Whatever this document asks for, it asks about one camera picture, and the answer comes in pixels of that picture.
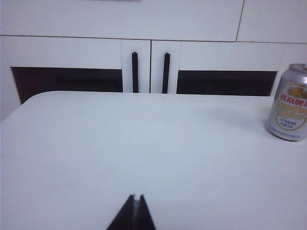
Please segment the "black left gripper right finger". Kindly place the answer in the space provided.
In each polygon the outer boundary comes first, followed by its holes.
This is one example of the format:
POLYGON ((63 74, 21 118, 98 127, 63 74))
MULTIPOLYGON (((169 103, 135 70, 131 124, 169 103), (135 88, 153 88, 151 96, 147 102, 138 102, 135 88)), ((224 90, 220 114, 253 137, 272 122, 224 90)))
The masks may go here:
POLYGON ((137 210, 137 229, 156 230, 144 195, 141 195, 139 200, 139 206, 137 210))

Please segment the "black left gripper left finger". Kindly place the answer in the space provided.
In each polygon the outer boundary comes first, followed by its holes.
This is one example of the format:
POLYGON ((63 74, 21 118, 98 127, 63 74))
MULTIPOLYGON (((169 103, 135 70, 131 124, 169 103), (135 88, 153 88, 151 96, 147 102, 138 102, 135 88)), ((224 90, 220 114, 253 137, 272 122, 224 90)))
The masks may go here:
POLYGON ((108 226, 107 230, 132 230, 133 211, 134 195, 130 195, 108 226))

